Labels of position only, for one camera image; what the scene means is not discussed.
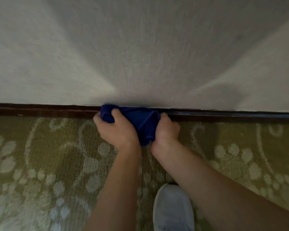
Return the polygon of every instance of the wall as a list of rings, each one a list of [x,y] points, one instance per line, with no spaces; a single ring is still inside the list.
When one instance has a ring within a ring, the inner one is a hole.
[[[0,103],[289,111],[289,0],[0,0]]]

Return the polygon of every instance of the wooden baseboard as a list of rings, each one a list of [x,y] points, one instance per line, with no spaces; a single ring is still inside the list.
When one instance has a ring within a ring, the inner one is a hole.
[[[99,110],[100,106],[0,103],[0,116],[91,119]],[[171,119],[175,121],[289,123],[289,113],[285,112],[246,112],[164,108],[154,108],[154,110],[157,110],[158,112],[166,112]]]

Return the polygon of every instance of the microfiber towel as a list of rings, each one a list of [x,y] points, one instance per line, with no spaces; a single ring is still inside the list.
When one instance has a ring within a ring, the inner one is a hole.
[[[155,140],[155,130],[160,120],[160,114],[157,111],[145,107],[120,107],[112,104],[105,104],[101,107],[101,117],[108,123],[114,123],[111,115],[113,109],[119,109],[120,112],[135,127],[141,146],[148,145]]]

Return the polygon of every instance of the carpet pattern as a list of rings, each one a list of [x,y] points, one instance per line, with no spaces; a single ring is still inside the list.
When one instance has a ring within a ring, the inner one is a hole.
[[[289,210],[289,124],[182,122],[179,140],[208,164]],[[82,230],[116,149],[91,120],[0,117],[0,231]],[[153,230],[160,186],[173,182],[143,148],[137,230]],[[212,230],[194,206],[198,230]]]

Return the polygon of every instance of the shoe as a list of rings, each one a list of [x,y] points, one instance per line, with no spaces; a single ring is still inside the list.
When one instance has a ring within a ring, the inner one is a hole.
[[[159,190],[153,206],[154,231],[195,231],[194,214],[189,197],[174,184]]]

